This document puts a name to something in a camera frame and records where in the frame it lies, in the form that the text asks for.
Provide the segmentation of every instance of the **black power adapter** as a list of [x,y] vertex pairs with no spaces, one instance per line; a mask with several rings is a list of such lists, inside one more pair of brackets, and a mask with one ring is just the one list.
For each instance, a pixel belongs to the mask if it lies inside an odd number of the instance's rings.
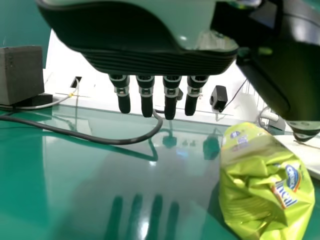
[[215,86],[210,97],[210,105],[212,105],[213,109],[221,113],[225,109],[227,102],[228,95],[226,87],[220,85]]

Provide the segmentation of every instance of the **black fingertip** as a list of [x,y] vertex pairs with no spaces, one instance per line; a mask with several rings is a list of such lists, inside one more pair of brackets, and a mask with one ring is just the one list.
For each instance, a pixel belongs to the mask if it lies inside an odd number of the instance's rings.
[[127,96],[118,96],[119,109],[121,113],[128,114],[131,111],[130,94]]
[[186,96],[184,113],[186,116],[193,116],[196,112],[198,97]]
[[154,110],[154,104],[153,104],[153,97],[141,97],[141,110],[142,115],[145,118],[152,117],[153,110]]
[[165,97],[164,116],[167,120],[173,120],[176,115],[176,97]]

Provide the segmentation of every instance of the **gray cable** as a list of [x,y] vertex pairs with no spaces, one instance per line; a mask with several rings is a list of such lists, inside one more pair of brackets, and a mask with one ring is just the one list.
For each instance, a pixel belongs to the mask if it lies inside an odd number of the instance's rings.
[[64,134],[68,136],[72,136],[75,138],[87,140],[90,142],[98,143],[98,144],[104,144],[104,145],[129,145],[129,144],[136,144],[143,142],[145,140],[148,140],[152,138],[155,134],[159,132],[161,129],[164,121],[163,119],[156,113],[155,110],[153,110],[153,116],[158,120],[156,126],[148,133],[139,136],[139,137],[134,137],[134,138],[129,138],[129,139],[108,139],[108,138],[103,138],[103,137],[97,137],[97,136],[92,136],[92,135],[87,135],[84,133],[80,132],[75,132],[67,129],[62,129],[54,126],[49,126],[45,125],[36,121],[31,121],[27,119],[22,119],[18,117],[13,117],[13,116],[5,116],[5,115],[0,115],[0,121],[7,121],[7,122],[14,122],[14,123],[20,123],[20,124],[25,124],[29,126],[33,126],[39,129],[45,129],[49,130],[58,134]]

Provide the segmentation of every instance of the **robotic hand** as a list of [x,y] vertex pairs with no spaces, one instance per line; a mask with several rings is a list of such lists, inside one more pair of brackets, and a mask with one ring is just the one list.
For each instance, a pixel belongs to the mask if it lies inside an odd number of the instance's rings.
[[193,115],[208,76],[233,60],[264,101],[305,142],[320,132],[320,14],[303,0],[36,0],[69,48],[109,74],[123,113],[136,75],[150,117],[153,76],[173,119],[180,76]]

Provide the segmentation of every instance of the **black power cord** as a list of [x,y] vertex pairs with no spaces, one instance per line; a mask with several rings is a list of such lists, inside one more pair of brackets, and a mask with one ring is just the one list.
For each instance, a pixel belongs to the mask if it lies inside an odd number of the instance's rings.
[[163,119],[156,113],[155,110],[153,110],[153,116],[158,120],[156,126],[148,133],[134,137],[134,138],[129,138],[129,139],[108,139],[108,138],[103,138],[103,137],[97,137],[97,136],[92,136],[92,135],[87,135],[84,133],[76,132],[76,131],[71,131],[63,128],[58,128],[46,124],[42,124],[36,121],[31,121],[27,119],[22,119],[18,117],[13,117],[13,116],[8,116],[8,115],[0,115],[0,121],[7,121],[7,122],[14,122],[14,123],[20,123],[20,124],[25,124],[29,126],[33,126],[39,129],[44,129],[44,130],[49,130],[58,134],[63,134],[63,135],[68,135],[72,136],[75,138],[87,140],[93,143],[98,143],[98,144],[104,144],[104,145],[129,145],[129,144],[137,144],[140,142],[143,142],[145,140],[148,140],[152,138],[155,134],[159,132],[161,129],[164,121]]
[[227,103],[227,105],[224,106],[223,109],[219,110],[219,113],[222,113],[223,110],[225,110],[230,103],[233,102],[233,100],[235,100],[236,96],[238,95],[238,93],[240,92],[240,90],[242,89],[242,87],[245,85],[245,83],[247,82],[248,79],[244,80],[244,82],[242,83],[242,85],[239,87],[239,89],[236,91],[235,95],[233,96],[233,98],[230,100],[230,102]]

